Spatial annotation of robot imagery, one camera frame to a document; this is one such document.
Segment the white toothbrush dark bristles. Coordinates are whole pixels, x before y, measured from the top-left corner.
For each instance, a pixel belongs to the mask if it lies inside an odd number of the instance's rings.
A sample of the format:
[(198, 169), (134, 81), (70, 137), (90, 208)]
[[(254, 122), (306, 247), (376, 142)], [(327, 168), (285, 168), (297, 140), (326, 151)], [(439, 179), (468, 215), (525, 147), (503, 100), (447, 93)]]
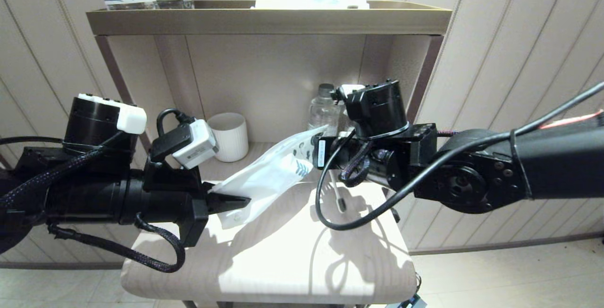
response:
[(335, 202), (336, 202), (338, 211), (339, 211), (339, 213), (345, 213), (347, 211), (347, 206), (346, 206), (343, 196), (341, 196), (341, 194), (339, 192), (337, 174), (335, 173), (335, 170), (329, 170), (328, 173), (329, 173), (329, 177), (330, 177), (330, 184), (332, 185), (332, 188), (334, 189)]

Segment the white ribbed mug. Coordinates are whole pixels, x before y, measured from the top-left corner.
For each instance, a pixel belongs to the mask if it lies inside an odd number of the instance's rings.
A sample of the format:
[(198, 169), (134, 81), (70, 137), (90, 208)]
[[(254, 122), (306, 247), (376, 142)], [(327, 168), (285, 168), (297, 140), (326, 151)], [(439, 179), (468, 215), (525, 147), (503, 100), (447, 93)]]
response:
[(207, 120), (218, 145), (215, 158), (231, 163), (243, 159), (249, 151), (247, 122), (240, 113), (218, 113)]

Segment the clear plastic water bottle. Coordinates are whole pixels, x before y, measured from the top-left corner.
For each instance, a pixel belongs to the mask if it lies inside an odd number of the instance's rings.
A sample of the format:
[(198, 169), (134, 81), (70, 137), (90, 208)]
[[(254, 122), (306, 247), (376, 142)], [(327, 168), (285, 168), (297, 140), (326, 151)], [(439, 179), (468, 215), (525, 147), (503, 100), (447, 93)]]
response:
[(308, 130), (327, 126), (325, 136), (336, 136), (338, 134), (339, 117), (341, 107), (332, 98), (335, 90), (333, 84), (321, 83), (318, 93), (311, 100), (309, 106)]

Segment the white blue-printed plastic bag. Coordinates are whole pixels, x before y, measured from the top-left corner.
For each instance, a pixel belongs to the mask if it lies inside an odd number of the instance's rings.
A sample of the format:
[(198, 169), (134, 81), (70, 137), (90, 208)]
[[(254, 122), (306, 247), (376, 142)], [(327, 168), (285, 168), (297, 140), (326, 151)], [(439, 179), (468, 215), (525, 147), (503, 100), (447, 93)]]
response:
[(212, 193), (249, 198), (240, 209), (218, 213), (222, 229), (249, 224), (287, 190), (314, 169), (315, 136), (324, 136), (328, 125), (294, 134), (271, 147), (252, 164), (211, 188)]

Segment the white blue packet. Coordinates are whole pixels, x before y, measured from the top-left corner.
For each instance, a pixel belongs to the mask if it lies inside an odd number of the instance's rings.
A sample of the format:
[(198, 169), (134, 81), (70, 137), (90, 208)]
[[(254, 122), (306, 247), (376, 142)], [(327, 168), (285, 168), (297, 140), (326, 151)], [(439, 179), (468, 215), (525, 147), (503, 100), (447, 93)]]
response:
[(337, 10), (370, 9), (368, 0), (255, 0), (254, 9)]

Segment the blue floor device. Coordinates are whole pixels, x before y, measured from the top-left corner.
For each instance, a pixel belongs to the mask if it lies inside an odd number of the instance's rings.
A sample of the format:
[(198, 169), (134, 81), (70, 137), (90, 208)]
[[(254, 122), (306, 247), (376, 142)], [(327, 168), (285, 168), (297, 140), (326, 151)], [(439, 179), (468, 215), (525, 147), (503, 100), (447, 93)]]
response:
[(414, 294), (406, 301), (387, 304), (384, 308), (427, 308), (427, 306), (428, 304), (420, 295)]

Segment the beige wooden shelf unit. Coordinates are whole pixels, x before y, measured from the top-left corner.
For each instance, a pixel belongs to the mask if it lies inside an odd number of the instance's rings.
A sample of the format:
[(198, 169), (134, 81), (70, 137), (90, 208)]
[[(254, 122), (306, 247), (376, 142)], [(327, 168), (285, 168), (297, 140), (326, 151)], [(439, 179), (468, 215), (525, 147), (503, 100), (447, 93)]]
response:
[[(452, 11), (406, 1), (369, 9), (256, 9), (251, 0), (196, 1), (194, 9), (94, 10), (86, 15), (123, 101), (211, 117), (241, 113), (254, 148), (304, 131), (321, 82), (381, 83), (393, 54), (412, 60), (405, 104), (420, 101), (426, 55), (435, 62)], [(395, 51), (390, 42), (399, 40)], [(326, 228), (314, 212), (317, 172), (250, 224), (210, 216), (182, 269), (164, 274), (127, 260), (125, 291), (155, 300), (390, 304), (416, 293), (416, 270), (391, 213), (362, 228)]]

